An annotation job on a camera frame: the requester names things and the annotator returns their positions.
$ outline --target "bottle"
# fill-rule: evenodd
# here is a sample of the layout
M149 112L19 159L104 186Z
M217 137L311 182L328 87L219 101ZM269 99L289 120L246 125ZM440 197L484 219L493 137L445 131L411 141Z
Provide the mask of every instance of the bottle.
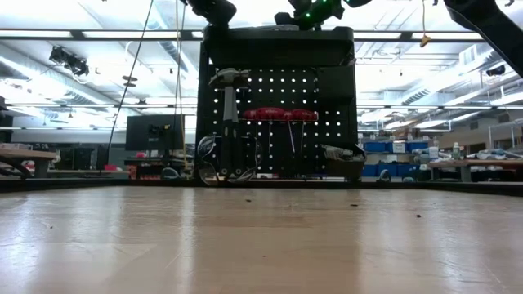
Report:
M459 150L459 144L458 142L454 143L454 147L452 148L452 159L459 160L461 158L460 150Z

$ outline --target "black equipment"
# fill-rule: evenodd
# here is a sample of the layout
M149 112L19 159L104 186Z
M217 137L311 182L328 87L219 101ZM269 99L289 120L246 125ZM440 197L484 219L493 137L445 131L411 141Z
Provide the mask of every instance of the black equipment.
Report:
M83 74L89 74L87 61L74 54L69 54L62 47L53 47L49 60L57 65L63 65L66 69L69 69L73 75L81 76Z
M183 149L182 115L143 115L127 118L126 151Z
M236 8L226 0L182 0L193 7L197 15L204 16L211 25L227 28ZM343 0L349 7L356 8L372 0ZM289 0L295 8L294 17L280 12L276 23L298 25L302 30L318 29L330 16L341 17L341 0ZM495 0L445 0L450 17L466 29L477 32L501 55L502 58L523 76L523 31L498 7Z

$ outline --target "wooden table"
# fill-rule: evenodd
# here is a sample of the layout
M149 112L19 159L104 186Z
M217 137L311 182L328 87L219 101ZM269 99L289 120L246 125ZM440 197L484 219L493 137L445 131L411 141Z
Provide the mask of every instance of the wooden table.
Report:
M0 149L0 155L7 158L34 161L34 177L46 178L49 162L56 158L56 153L23 149Z
M438 180L440 178L440 169L456 167L461 172L461 181L472 182L471 167L503 167L503 169L520 169L523 168L523 160L521 159L506 159L506 160L481 160L481 159L464 159L464 160L449 160L438 163L428 163L431 168L431 178Z

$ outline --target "wall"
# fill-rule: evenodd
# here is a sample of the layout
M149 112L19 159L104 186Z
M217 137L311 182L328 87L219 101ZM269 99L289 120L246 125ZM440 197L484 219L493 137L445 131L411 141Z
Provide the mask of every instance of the wall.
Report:
M523 112L511 111L511 119L523 118ZM486 143L487 148L489 146L489 126L498 125L498 119L496 118L481 118L477 122L479 127L476 130L470 129L470 124L474 120L466 121L462 126L454 128L454 132L444 134L438 138L441 148L451 148L454 146L454 142L458 142L460 145L473 145ZM514 128L514 135L516 137L522 136L521 128ZM512 138L510 127L496 128L492 131L492 141L495 140L506 140Z

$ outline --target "hanging cable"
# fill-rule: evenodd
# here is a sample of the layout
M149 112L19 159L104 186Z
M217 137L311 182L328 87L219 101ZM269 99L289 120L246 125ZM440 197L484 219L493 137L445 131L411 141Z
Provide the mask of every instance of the hanging cable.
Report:
M184 167L187 170L188 169L188 162L187 162L187 148L186 148L186 130L184 127L184 116L183 116L183 102L182 102L182 96L181 96L181 31L179 30L179 24L178 24L178 1L176 4L176 23L177 23L177 32L178 32L178 39L177 39L177 47L178 47L178 56L177 56L177 63L178 63L178 70L177 70L177 85L175 90L175 99L174 99L174 122L176 126L176 120L177 120L177 102L178 102L178 96L180 97L180 126L181 126L181 138L183 139L183 163ZM181 30L184 29L186 22L186 6L183 6L183 12L181 16Z
M147 30L147 23L149 22L150 13L153 10L153 4L154 0L150 0L149 5L149 11L147 12L147 17L145 18L144 28L141 31L141 37L140 42L138 43L138 48L136 49L136 55L134 57L134 61L132 62L131 67L131 73L129 74L129 77L132 77L132 74L134 73L134 68L136 66L136 62L138 61L138 56L140 54L141 44L144 41L145 31ZM107 146L107 163L109 163L110 153L111 153L111 144L113 143L113 136L114 136L114 129L116 128L116 122L118 121L118 116L120 115L120 110L122 109L123 100L125 99L125 95L127 94L127 89L129 88L129 82L126 82L125 88L123 89L123 95L122 99L120 100L120 104L118 105L118 110L116 111L116 117L114 118L113 127L111 128L111 135L109 137L109 145Z
M422 6L423 6L423 20L422 20L422 22L423 22L423 37L422 37L421 43L419 44L419 46L421 48L425 47L432 40L431 37L427 36L427 30L425 28L425 15L426 15L426 12L425 12L425 10L426 10L426 8L425 8L425 0L422 0Z

